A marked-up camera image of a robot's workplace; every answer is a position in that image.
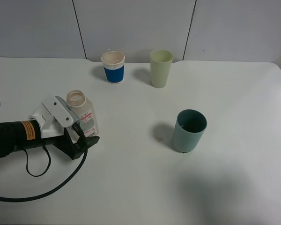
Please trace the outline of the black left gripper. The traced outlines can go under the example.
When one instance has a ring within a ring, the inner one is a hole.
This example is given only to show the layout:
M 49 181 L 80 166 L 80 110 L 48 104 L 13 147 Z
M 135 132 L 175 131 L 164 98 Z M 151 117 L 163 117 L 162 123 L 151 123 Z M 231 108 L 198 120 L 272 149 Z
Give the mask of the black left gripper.
M 40 126 L 36 120 L 16 121 L 4 123 L 4 151 L 15 152 L 28 150 L 43 145 L 53 144 L 68 155 L 72 160 L 78 159 L 90 147 L 96 145 L 99 136 L 80 137 L 73 143 L 69 133 L 62 136 L 41 138 Z

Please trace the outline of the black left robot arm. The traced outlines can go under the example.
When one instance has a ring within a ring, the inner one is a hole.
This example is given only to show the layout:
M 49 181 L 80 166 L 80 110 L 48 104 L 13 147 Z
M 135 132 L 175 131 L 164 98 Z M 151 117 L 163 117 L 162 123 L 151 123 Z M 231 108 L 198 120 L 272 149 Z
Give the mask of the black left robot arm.
M 66 128 L 61 136 L 43 139 L 36 120 L 4 122 L 0 123 L 0 158 L 21 150 L 54 145 L 74 160 L 78 159 L 86 149 L 97 144 L 99 139 L 99 136 L 86 137 L 86 146 L 81 137 L 73 143 Z

